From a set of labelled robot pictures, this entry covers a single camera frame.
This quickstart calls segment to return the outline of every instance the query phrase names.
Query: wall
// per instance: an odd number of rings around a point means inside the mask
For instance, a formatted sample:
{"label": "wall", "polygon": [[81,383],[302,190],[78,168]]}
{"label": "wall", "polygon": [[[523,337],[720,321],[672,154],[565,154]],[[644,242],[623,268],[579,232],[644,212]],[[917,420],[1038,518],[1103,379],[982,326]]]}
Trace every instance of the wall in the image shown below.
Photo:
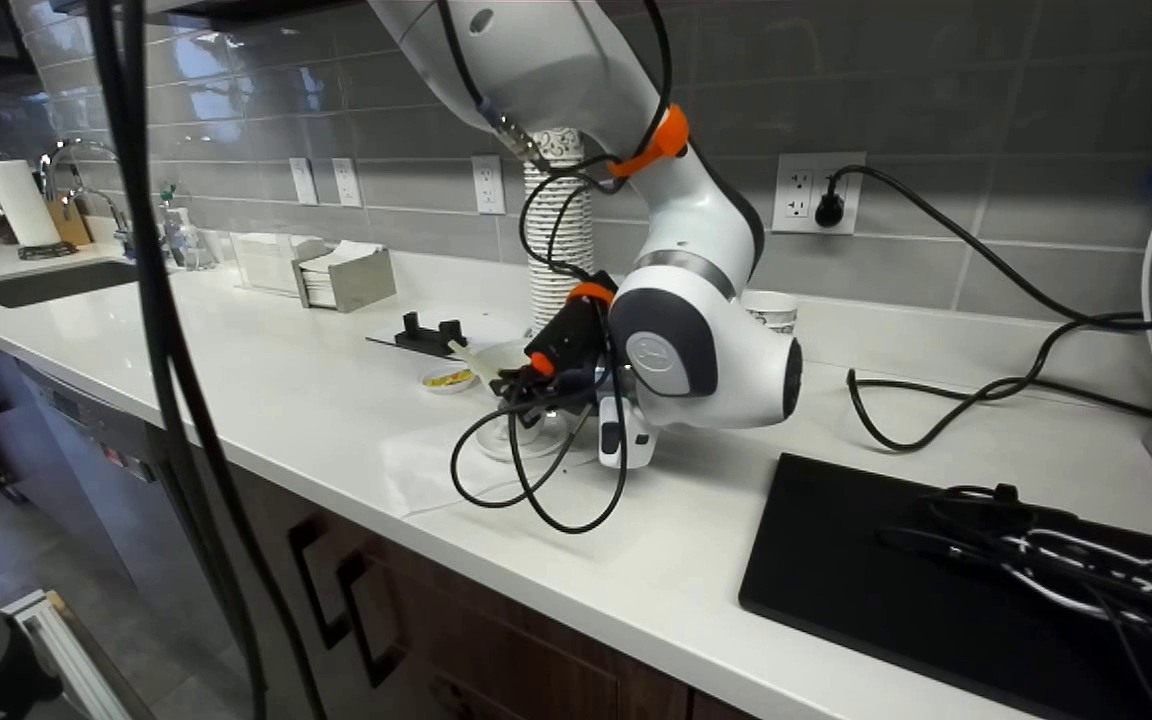
{"label": "wall", "polygon": [[[777,154],[869,154],[1080,309],[1127,309],[1152,221],[1152,0],[666,0],[700,148],[768,218]],[[652,32],[614,0],[638,47]],[[60,136],[103,136],[83,23],[17,16]],[[363,3],[235,32],[151,30],[151,156],[202,226],[374,237],[519,262],[517,218],[476,218],[469,156],[502,156],[411,77]],[[363,210],[302,210],[289,156],[354,156]],[[83,164],[111,190],[110,156]],[[519,210],[511,164],[510,212]],[[598,206],[628,268],[644,212]],[[869,185],[857,242],[772,237],[755,285],[1039,317],[987,263]]]}

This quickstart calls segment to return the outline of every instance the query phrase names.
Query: cabinet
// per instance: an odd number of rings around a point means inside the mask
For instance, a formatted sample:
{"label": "cabinet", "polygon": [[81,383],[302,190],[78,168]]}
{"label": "cabinet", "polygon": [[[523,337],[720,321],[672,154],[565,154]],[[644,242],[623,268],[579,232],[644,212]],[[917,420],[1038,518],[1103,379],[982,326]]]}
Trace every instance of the cabinet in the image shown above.
{"label": "cabinet", "polygon": [[57,521],[74,547],[126,575],[110,530],[92,513],[25,366],[0,353],[0,491]]}
{"label": "cabinet", "polygon": [[240,491],[307,645],[327,717],[688,717],[684,683],[249,473]]}

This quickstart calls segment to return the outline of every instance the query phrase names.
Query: black tray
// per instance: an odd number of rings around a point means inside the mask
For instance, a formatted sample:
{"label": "black tray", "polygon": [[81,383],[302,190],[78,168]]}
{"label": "black tray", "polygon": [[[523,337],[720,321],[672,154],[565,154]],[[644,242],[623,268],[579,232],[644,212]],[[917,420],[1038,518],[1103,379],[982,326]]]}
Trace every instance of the black tray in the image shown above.
{"label": "black tray", "polygon": [[[739,604],[1038,717],[1152,717],[1113,625],[881,540],[930,496],[938,490],[786,456]],[[1152,555],[1140,531],[1085,525],[1080,536]],[[1132,650],[1152,678],[1152,645]]]}

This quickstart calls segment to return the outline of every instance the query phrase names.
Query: white container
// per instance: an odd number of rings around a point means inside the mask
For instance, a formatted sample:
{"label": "white container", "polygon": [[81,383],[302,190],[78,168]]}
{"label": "white container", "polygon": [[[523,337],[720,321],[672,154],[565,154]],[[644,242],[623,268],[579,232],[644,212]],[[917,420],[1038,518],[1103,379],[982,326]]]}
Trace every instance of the white container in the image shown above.
{"label": "white container", "polygon": [[339,242],[327,255],[297,262],[297,285],[306,309],[363,309],[391,297],[389,247]]}
{"label": "white container", "polygon": [[322,237],[235,232],[232,262],[249,289],[302,297],[297,262],[323,255]]}

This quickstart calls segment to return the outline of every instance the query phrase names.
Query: white countertop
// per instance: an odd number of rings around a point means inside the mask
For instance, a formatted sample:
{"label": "white countertop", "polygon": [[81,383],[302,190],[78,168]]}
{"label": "white countertop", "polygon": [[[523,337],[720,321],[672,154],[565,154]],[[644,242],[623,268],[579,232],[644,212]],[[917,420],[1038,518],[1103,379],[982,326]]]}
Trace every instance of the white countertop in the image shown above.
{"label": "white countertop", "polygon": [[[0,247],[0,276],[57,263],[81,262],[21,263]],[[1030,394],[971,411],[919,456],[887,456],[847,408],[847,370],[982,383],[1024,370],[1050,326],[847,301],[803,301],[808,378],[790,425],[666,432],[652,473],[633,475],[599,531],[573,540],[528,510],[476,513],[449,486],[449,449],[491,408],[487,394],[431,395],[421,378],[441,359],[363,337],[391,337],[400,313],[421,309],[426,326],[461,317],[469,341],[510,341],[534,309],[534,276],[397,254],[397,285],[391,301],[336,317],[235,289],[225,273],[178,273],[172,289],[228,456],[755,717],[1016,717],[737,604],[782,451],[919,486],[1016,486],[1024,499],[1152,531],[1152,461],[1132,416]],[[0,309],[0,349],[101,406],[158,420],[133,285]],[[1143,388],[1140,349],[1121,337],[1071,341],[1058,358],[1061,370],[1121,395]],[[892,432],[913,436],[944,406],[871,395],[871,408]],[[603,506],[614,473],[579,451],[552,486],[552,510],[583,521]]]}

